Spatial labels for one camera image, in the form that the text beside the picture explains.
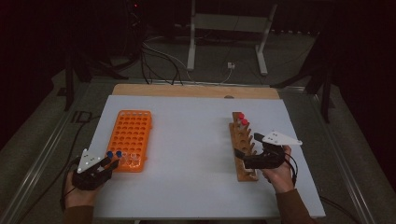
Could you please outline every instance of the metal stand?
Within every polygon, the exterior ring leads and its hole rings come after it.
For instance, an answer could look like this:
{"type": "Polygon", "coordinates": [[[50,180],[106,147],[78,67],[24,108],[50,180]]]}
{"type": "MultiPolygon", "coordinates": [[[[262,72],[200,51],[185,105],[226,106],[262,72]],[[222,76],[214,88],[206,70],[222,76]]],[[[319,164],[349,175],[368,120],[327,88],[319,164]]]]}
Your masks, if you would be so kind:
{"type": "Polygon", "coordinates": [[[260,73],[268,74],[262,54],[268,34],[270,33],[272,21],[277,5],[273,5],[267,18],[261,17],[240,17],[229,15],[201,14],[195,12],[195,0],[191,0],[191,35],[189,58],[187,60],[187,70],[194,70],[195,61],[195,29],[228,30],[262,33],[262,42],[255,47],[260,73]]]}

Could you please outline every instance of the human hand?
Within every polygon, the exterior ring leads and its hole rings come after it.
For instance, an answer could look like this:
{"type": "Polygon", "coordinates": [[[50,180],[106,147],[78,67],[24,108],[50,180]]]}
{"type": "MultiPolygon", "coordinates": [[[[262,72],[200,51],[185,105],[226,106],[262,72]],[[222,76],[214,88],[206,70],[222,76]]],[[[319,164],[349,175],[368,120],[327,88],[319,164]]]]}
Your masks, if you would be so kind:
{"type": "Polygon", "coordinates": [[[96,195],[102,186],[95,190],[78,189],[73,186],[72,177],[73,172],[69,172],[67,174],[66,186],[64,187],[64,194],[67,194],[64,197],[65,207],[69,208],[82,205],[94,206],[96,195]]]}
{"type": "MultiPolygon", "coordinates": [[[[286,154],[290,155],[289,146],[283,146],[283,149],[286,154]]],[[[285,193],[294,189],[290,166],[285,162],[275,169],[262,169],[262,174],[272,183],[276,193],[285,193]]]]}

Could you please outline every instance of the wooden stand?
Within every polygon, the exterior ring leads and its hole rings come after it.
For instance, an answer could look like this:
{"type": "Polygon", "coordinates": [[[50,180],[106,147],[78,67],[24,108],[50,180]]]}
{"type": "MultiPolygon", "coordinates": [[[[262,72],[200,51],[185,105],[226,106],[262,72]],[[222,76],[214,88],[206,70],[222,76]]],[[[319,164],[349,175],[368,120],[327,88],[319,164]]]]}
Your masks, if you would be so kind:
{"type": "MultiPolygon", "coordinates": [[[[256,151],[252,151],[254,143],[250,143],[253,136],[250,135],[251,130],[248,128],[249,123],[245,127],[241,128],[238,123],[239,113],[240,112],[233,112],[233,123],[230,123],[229,125],[231,140],[233,143],[233,153],[234,149],[239,149],[247,156],[254,155],[256,154],[256,151]]],[[[238,181],[259,180],[256,170],[245,169],[244,162],[239,158],[234,157],[234,160],[238,181]]]]}

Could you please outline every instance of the white table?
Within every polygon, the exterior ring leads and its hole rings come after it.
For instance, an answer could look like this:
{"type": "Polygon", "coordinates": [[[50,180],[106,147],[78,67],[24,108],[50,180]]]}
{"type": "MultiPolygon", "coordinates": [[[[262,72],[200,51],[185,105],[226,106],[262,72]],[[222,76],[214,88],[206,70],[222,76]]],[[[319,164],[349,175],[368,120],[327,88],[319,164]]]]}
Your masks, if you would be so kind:
{"type": "MultiPolygon", "coordinates": [[[[97,199],[96,217],[279,217],[274,190],[264,178],[258,182],[237,181],[228,124],[233,111],[242,111],[252,132],[277,130],[297,137],[282,100],[111,95],[92,139],[91,152],[105,154],[122,109],[151,111],[148,160],[142,173],[113,174],[97,199]]],[[[324,217],[301,148],[292,147],[292,156],[299,166],[296,188],[310,215],[324,217]]]]}

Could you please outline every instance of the aluminum rail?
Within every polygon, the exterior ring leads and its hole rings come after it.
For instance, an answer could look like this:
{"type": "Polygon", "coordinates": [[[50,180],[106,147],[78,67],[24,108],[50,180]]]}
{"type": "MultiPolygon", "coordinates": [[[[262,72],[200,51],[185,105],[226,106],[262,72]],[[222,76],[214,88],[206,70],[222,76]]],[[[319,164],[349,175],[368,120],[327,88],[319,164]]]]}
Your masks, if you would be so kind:
{"type": "Polygon", "coordinates": [[[8,204],[5,212],[2,214],[0,218],[0,223],[2,224],[11,224],[17,223],[20,218],[21,211],[23,207],[26,205],[26,201],[31,195],[33,189],[35,188],[35,184],[39,180],[41,174],[43,173],[52,152],[57,147],[62,134],[64,133],[64,128],[66,126],[67,121],[72,116],[78,101],[82,98],[85,91],[88,89],[88,83],[80,83],[78,85],[78,91],[76,92],[75,102],[71,105],[70,109],[67,112],[64,112],[59,122],[55,126],[52,134],[47,140],[46,145],[44,145],[38,157],[35,159],[35,162],[30,167],[29,171],[26,173],[26,176],[23,178],[21,185],[17,189],[14,194],[11,202],[8,204]]]}
{"type": "Polygon", "coordinates": [[[341,147],[338,145],[337,140],[335,139],[334,133],[332,132],[331,127],[329,124],[325,123],[323,117],[320,114],[320,102],[316,95],[313,95],[311,98],[312,107],[315,110],[315,113],[318,118],[318,122],[323,128],[323,131],[327,134],[332,153],[335,157],[335,162],[338,165],[338,169],[340,171],[341,177],[344,179],[346,184],[346,189],[349,192],[349,195],[352,199],[352,202],[355,205],[355,208],[358,212],[358,215],[361,219],[362,224],[375,224],[375,219],[373,214],[371,213],[367,202],[364,200],[363,194],[361,193],[361,188],[359,187],[358,182],[356,181],[355,177],[353,176],[348,164],[347,160],[344,157],[343,151],[341,147]]]}

